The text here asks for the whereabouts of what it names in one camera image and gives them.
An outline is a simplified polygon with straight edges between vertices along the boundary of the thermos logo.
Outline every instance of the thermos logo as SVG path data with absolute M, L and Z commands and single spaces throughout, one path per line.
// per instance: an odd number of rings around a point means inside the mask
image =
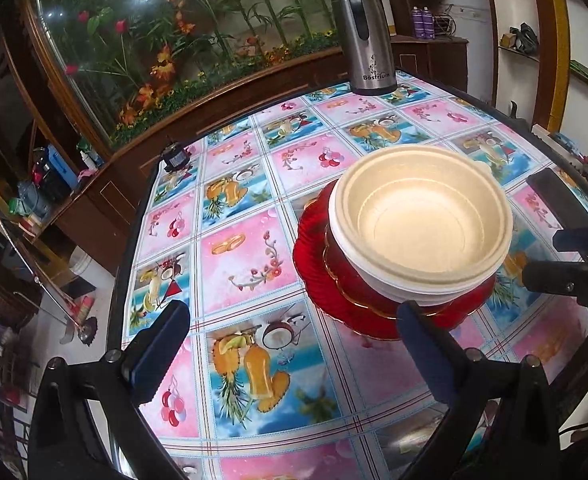
M 389 73 L 376 70 L 376 56 L 372 54 L 372 57 L 370 58 L 370 75 L 363 75 L 363 81 L 385 79 L 386 77 L 389 77 Z

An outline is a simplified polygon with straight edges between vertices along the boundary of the white bowl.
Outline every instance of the white bowl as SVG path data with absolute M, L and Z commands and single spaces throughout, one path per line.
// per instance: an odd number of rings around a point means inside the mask
M 423 306 L 484 282 L 512 238 L 509 203 L 485 164 L 431 146 L 385 148 L 358 160 L 334 187 L 329 218 L 369 286 Z

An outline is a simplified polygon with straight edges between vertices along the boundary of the stainless steel thermos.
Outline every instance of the stainless steel thermos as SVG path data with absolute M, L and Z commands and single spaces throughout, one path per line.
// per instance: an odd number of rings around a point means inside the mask
M 358 95 L 396 90 L 394 59 L 385 14 L 378 0 L 332 0 L 338 36 Z

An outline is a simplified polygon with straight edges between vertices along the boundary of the glass panel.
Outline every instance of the glass panel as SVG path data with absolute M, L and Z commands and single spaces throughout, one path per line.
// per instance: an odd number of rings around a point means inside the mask
M 36 0 L 115 148 L 242 76 L 338 44 L 330 0 Z

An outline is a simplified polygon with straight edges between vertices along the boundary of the bowl rim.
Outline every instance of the bowl rim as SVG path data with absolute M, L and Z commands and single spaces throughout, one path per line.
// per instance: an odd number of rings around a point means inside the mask
M 488 199 L 493 198 L 499 209 L 501 219 L 499 225 L 500 236 L 494 243 L 491 250 L 478 262 L 465 266 L 461 269 L 445 272 L 427 272 L 424 270 L 412 269 L 395 263 L 382 254 L 376 253 L 363 243 L 359 237 L 356 227 L 352 224 L 347 214 L 346 187 L 351 184 L 364 166 L 370 166 L 377 159 L 389 158 L 390 156 L 407 156 L 412 153 L 431 153 L 435 156 L 445 156 L 455 159 L 467 170 L 474 173 L 488 189 Z M 477 161 L 465 155 L 453 152 L 446 148 L 437 146 L 390 146 L 360 158 L 340 177 L 338 183 L 332 190 L 329 204 L 330 227 L 338 245 L 349 260 L 358 267 L 369 273 L 378 280 L 391 286 L 404 288 L 411 292 L 437 292 L 446 290 L 458 292 L 475 283 L 481 283 L 487 277 L 496 272 L 503 263 L 512 241 L 512 209 L 507 200 L 503 188 L 491 175 L 491 172 L 481 168 Z

